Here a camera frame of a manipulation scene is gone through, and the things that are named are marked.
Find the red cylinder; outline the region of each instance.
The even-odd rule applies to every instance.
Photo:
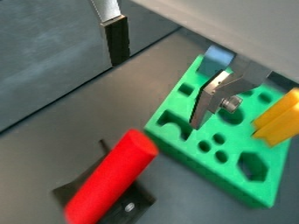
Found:
[[[94,224],[157,155],[146,136],[130,129],[64,207],[69,224]]]

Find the dark gray floor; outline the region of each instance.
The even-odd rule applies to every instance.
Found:
[[[72,181],[112,144],[141,129],[208,42],[180,30],[0,136],[0,223],[62,223],[50,191]],[[138,224],[299,223],[299,139],[292,141],[274,207],[248,209],[160,155],[140,180],[157,198]]]

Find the yellow block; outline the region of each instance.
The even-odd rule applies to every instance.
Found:
[[[264,138],[272,147],[299,134],[299,88],[293,88],[253,121],[254,138]]]
[[[265,126],[299,102],[299,88],[294,87],[265,113],[253,121],[256,129]]]

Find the bolt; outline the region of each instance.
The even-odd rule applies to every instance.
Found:
[[[128,203],[126,206],[125,206],[125,211],[129,213],[133,209],[134,209],[136,205],[134,203]]]
[[[229,98],[222,99],[218,106],[232,114],[236,111],[240,103],[241,99],[237,96],[232,95]]]

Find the green foam block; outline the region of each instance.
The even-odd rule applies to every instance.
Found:
[[[250,137],[252,120],[282,94],[265,85],[240,94],[242,102],[234,114],[222,109],[192,129],[188,120],[196,94],[208,77],[197,72],[202,56],[168,94],[144,126],[158,149],[189,166],[225,192],[250,207],[270,207],[282,174],[289,140],[268,148]]]

